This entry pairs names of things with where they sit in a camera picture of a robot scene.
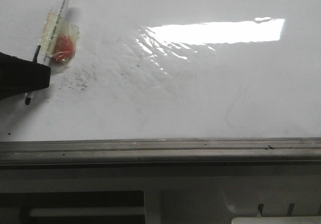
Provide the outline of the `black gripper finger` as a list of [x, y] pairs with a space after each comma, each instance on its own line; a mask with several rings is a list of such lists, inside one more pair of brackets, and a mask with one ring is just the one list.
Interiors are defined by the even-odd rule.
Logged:
[[1, 100], [49, 87], [51, 68], [1, 53]]

